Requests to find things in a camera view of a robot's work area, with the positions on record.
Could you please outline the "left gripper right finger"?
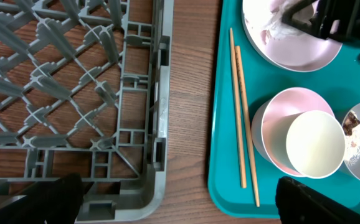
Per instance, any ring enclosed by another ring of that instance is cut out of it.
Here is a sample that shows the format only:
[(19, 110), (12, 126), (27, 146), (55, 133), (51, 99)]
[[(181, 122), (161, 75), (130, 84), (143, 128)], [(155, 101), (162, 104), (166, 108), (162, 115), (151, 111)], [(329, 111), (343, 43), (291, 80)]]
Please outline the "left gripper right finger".
[(275, 205), (282, 224), (360, 224), (360, 214), (291, 177), (279, 179)]

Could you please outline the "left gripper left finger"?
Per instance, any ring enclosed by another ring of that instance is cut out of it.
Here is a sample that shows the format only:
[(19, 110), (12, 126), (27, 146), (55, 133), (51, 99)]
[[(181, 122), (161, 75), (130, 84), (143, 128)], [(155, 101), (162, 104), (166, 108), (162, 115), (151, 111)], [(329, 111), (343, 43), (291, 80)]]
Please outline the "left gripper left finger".
[(0, 180), (0, 223), (74, 224), (92, 185), (71, 173), (53, 182), (34, 182), (11, 195), (10, 183)]

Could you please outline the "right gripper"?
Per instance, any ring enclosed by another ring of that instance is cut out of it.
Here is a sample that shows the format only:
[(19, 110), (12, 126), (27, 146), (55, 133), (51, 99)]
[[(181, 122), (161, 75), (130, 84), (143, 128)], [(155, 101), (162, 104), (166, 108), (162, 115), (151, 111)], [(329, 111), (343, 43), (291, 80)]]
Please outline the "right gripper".
[(360, 0), (301, 0), (282, 15), (282, 22), (319, 39), (360, 47)]

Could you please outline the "pink bowl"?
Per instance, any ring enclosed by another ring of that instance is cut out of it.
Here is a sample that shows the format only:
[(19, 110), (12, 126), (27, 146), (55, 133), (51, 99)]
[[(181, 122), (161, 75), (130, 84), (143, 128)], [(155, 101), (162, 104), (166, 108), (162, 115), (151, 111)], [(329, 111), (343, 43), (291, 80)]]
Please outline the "pink bowl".
[(253, 117), (252, 139), (256, 150), (265, 160), (290, 176), (304, 175), (296, 171), (288, 158), (285, 149), (287, 132), (297, 116), (313, 110), (334, 116), (322, 96), (307, 88), (293, 87), (277, 93)]

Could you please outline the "white rice grains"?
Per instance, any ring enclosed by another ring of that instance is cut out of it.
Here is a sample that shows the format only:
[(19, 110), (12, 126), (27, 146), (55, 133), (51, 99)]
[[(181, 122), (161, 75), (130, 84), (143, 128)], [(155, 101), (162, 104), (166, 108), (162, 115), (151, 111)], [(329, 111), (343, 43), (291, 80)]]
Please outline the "white rice grains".
[(351, 130), (351, 135), (346, 135), (345, 163), (349, 166), (357, 163), (360, 157), (360, 124)]

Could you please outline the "white tissue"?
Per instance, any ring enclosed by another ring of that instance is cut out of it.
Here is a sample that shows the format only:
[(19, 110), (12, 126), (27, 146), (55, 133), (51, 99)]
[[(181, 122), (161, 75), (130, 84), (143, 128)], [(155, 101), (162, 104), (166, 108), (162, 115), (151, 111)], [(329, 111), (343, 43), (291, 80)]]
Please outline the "white tissue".
[[(285, 0), (275, 8), (270, 19), (263, 27), (263, 30), (267, 33), (266, 38), (268, 40), (282, 40), (286, 37), (296, 37), (303, 34), (302, 31), (282, 22), (284, 12), (298, 2), (299, 0)], [(309, 22), (313, 15), (314, 7), (310, 4), (296, 12), (292, 18), (300, 22)]]

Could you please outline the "brown food scrap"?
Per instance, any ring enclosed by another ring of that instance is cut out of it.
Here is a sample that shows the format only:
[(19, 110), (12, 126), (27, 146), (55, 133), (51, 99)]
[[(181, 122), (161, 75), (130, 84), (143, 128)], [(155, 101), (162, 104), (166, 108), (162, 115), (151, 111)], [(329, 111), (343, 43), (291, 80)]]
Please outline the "brown food scrap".
[(350, 111), (342, 124), (343, 127), (343, 131), (345, 133), (346, 136), (351, 136), (353, 133), (353, 129), (355, 127), (357, 127), (358, 125), (360, 125), (360, 120), (357, 118), (355, 112)]

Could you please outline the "white paper cup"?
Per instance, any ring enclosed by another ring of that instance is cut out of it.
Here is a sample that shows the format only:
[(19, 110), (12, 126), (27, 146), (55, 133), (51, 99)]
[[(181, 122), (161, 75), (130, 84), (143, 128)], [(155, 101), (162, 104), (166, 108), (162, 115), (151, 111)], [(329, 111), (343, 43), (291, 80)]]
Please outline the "white paper cup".
[(344, 160), (345, 134), (330, 114), (313, 110), (298, 115), (286, 138), (288, 159), (300, 174), (323, 179), (335, 173)]

